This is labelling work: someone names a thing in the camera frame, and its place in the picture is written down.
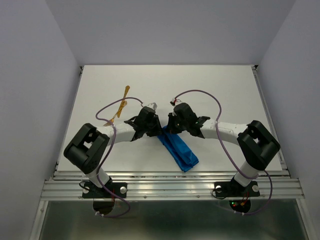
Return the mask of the blue cloth napkin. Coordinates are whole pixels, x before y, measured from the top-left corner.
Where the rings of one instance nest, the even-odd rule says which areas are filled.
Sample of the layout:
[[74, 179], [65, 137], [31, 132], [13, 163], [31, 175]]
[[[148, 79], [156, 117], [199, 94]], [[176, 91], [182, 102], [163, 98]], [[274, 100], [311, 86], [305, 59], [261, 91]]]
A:
[[167, 126], [164, 126], [162, 130], [163, 134], [158, 135], [157, 138], [171, 154], [181, 171], [186, 173], [199, 163], [198, 157], [178, 134], [167, 131]]

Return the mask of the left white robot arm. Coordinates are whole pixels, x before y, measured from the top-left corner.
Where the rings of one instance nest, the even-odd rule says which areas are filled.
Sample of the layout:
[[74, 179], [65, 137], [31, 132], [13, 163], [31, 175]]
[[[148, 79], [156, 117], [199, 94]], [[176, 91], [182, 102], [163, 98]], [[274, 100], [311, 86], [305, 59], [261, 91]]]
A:
[[111, 193], [111, 178], [99, 167], [111, 143], [133, 142], [147, 135], [162, 134], [156, 103], [145, 105], [137, 116], [113, 126], [95, 127], [84, 124], [64, 149], [63, 156], [85, 174], [100, 197]]

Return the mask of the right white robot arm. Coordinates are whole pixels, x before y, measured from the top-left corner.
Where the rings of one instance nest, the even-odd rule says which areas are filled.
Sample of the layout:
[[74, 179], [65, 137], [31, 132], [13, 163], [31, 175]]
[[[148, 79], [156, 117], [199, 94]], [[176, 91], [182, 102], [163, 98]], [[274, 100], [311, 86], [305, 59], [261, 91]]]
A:
[[224, 142], [239, 146], [245, 162], [241, 167], [231, 162], [237, 169], [230, 182], [231, 192], [235, 195], [246, 192], [249, 183], [258, 177], [259, 172], [267, 168], [281, 149], [279, 142], [260, 121], [235, 124], [219, 122], [208, 116], [198, 117], [185, 102], [175, 105], [173, 111], [168, 114], [166, 130], [171, 134], [186, 131], [193, 137], [217, 139], [225, 153], [228, 151]]

